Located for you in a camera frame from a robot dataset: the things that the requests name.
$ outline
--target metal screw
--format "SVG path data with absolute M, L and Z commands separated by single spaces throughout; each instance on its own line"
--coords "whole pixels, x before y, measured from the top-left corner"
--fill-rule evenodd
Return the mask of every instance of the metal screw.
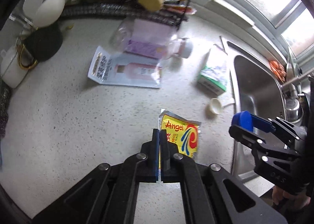
M 217 172 L 221 169 L 221 166 L 217 163 L 214 163 L 210 165 L 210 169 Z
M 177 160 L 183 159 L 183 155 L 181 153 L 175 153 L 173 154 L 173 157 Z
M 105 171 L 109 169 L 109 165 L 107 163 L 102 163 L 98 166 L 99 170 Z
M 146 159 L 146 154 L 145 153 L 138 153 L 138 154 L 136 154 L 136 157 L 138 158 L 138 159 Z

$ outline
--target gold handle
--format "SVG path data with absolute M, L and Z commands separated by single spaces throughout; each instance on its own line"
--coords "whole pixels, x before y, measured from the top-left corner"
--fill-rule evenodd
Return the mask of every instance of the gold handle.
M 34 59 L 32 64 L 30 64 L 29 66 L 24 66 L 22 64 L 22 52 L 24 51 L 24 49 L 25 49 L 25 45 L 23 44 L 21 51 L 18 51 L 18 65 L 23 70 L 30 70 L 30 69 L 34 68 L 35 66 L 37 66 L 38 60 Z

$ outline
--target yellow packet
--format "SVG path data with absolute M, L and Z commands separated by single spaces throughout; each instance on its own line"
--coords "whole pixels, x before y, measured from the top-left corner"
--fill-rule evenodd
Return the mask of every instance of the yellow packet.
M 167 130 L 167 140 L 178 146 L 180 153 L 195 158 L 201 122 L 188 121 L 172 112 L 161 110 L 159 129 Z

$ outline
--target human hand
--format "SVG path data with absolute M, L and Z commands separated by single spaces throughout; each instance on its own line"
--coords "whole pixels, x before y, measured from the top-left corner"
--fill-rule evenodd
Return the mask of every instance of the human hand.
M 305 195 L 305 191 L 302 191 L 300 194 L 294 196 L 284 191 L 283 189 L 274 186 L 273 187 L 273 202 L 275 205 L 278 205 L 281 200 L 287 198 L 289 200 L 293 200 L 293 204 L 290 207 L 291 210 L 300 210 L 304 206 L 307 206 L 310 203 L 311 198 Z

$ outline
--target white container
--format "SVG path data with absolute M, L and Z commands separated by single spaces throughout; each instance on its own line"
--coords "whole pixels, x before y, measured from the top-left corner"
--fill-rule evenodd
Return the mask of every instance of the white container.
M 0 75 L 2 80 L 11 88 L 16 88 L 27 74 L 18 65 L 18 55 L 16 47 L 12 46 L 7 52 L 1 51 Z
M 23 12 L 26 17 L 33 20 L 42 2 L 43 0 L 25 0 L 23 4 Z
M 61 15 L 68 0 L 45 0 L 34 16 L 34 27 L 44 28 L 53 24 Z

